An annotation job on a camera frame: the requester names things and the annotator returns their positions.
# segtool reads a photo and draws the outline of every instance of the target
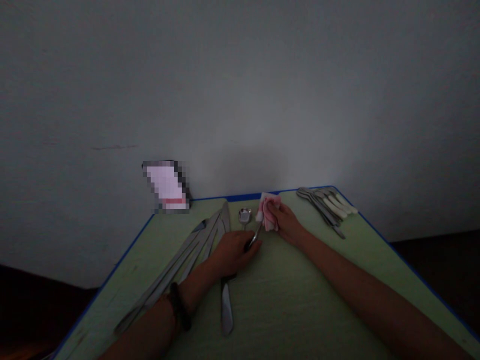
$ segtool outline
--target table surface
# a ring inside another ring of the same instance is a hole
[[[361,214],[349,215],[342,223],[346,236],[342,240],[294,190],[277,193],[307,230],[396,290],[480,359],[478,337]],[[238,210],[256,210],[259,198],[260,194],[227,197],[232,231],[241,229]],[[101,355],[115,341],[113,329],[117,323],[157,278],[190,231],[224,202],[225,198],[196,200],[188,215],[153,215],[54,358],[95,359]],[[253,230],[255,226],[252,222],[247,228]],[[192,329],[172,345],[169,358],[393,357],[299,251],[273,231],[262,232],[261,238],[260,253],[230,285],[232,334],[221,335],[217,284],[198,307]]]

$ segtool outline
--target black bracelet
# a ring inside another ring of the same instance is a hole
[[[175,318],[180,321],[183,330],[190,330],[192,327],[192,319],[180,298],[179,285],[176,282],[172,282],[170,285],[169,299],[171,306],[173,307],[173,314],[175,315]]]

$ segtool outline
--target spoon bowl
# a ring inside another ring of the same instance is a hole
[[[246,207],[241,208],[238,211],[238,222],[243,225],[243,231],[245,231],[250,221],[252,221],[252,209]]]

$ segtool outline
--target blurred card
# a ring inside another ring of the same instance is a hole
[[[144,161],[141,167],[159,210],[166,214],[188,212],[190,189],[186,167],[181,161]]]

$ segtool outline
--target blue table edge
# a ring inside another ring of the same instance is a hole
[[[312,186],[310,187],[310,189],[320,189],[320,188],[334,188],[335,190],[337,190],[345,200],[348,201],[348,203],[350,203],[352,206],[354,206],[350,200],[336,187],[336,186],[333,186],[333,185],[325,185],[325,186]],[[296,191],[298,190],[298,188],[294,188],[294,189],[287,189],[287,190],[276,190],[276,191],[269,191],[270,194],[275,194],[275,195],[278,195],[280,193],[283,193],[283,192],[288,192],[288,191]],[[262,195],[261,192],[255,192],[255,193],[250,193],[250,194],[242,194],[242,195],[231,195],[231,196],[215,196],[215,197],[204,197],[204,198],[200,198],[200,199],[192,199],[192,204],[195,203],[196,201],[201,201],[201,200],[211,200],[211,199],[226,199],[229,203],[235,203],[235,202],[239,202],[239,201],[248,201],[248,200],[256,200],[256,199],[260,199],[260,196]],[[363,214],[359,211],[358,214],[363,218],[363,220],[366,221],[366,223],[373,229],[375,230],[375,232],[378,234],[378,236],[380,236],[383,241],[390,247],[390,249],[393,250],[393,252],[408,266],[408,268],[416,275],[417,278],[420,279],[420,281],[430,290],[430,292],[436,296],[436,298],[438,300],[440,300],[440,302],[443,304],[443,306],[445,306],[448,311],[450,311],[452,313],[452,315],[465,327],[465,329],[467,329],[467,331],[470,333],[470,335],[472,335],[475,340],[477,340],[479,343],[480,343],[480,336],[477,335],[477,333],[465,322],[462,320],[462,318],[460,316],[457,315],[457,313],[450,307],[449,304],[447,304],[445,302],[444,299],[442,299],[442,297],[429,285],[428,282],[426,282],[424,280],[423,277],[420,276],[420,274],[395,250],[395,248],[383,237],[383,235],[365,218],[365,216],[363,216]],[[72,333],[75,331],[75,329],[77,328],[78,324],[80,323],[80,321],[82,321],[83,317],[85,316],[85,314],[89,311],[90,307],[92,306],[92,304],[95,302],[95,300],[97,299],[97,297],[99,296],[99,294],[102,292],[102,290],[104,289],[105,285],[107,285],[107,283],[109,282],[110,278],[112,277],[112,275],[115,273],[115,271],[117,270],[117,268],[119,267],[119,265],[122,263],[122,261],[125,259],[125,257],[127,256],[127,254],[129,253],[130,249],[135,245],[135,243],[137,242],[137,239],[140,237],[140,235],[142,235],[142,233],[144,232],[145,228],[147,227],[147,225],[150,223],[150,221],[152,220],[152,218],[154,217],[154,213],[150,216],[150,218],[147,220],[147,222],[145,223],[145,225],[143,225],[143,227],[141,228],[140,232],[138,233],[138,235],[135,237],[135,239],[133,240],[133,242],[130,244],[130,246],[128,247],[128,249],[125,251],[125,253],[122,255],[122,257],[120,258],[120,260],[116,263],[115,267],[113,268],[113,270],[110,272],[110,274],[107,276],[106,280],[103,282],[103,284],[101,285],[101,287],[98,289],[98,291],[96,292],[95,296],[92,298],[92,300],[88,303],[87,307],[85,308],[85,310],[83,310],[83,312],[81,313],[81,315],[78,317],[78,319],[76,320],[75,324],[72,326],[72,328],[70,329],[70,331],[67,333],[67,335],[63,338],[62,342],[60,343],[60,345],[57,347],[57,349],[55,350],[55,352],[53,353],[53,355],[50,357],[50,360],[53,360],[55,359],[55,357],[58,355],[58,353],[60,352],[60,350],[62,349],[62,347],[65,345],[65,342],[67,342],[67,340],[69,339],[69,337],[72,335]]]

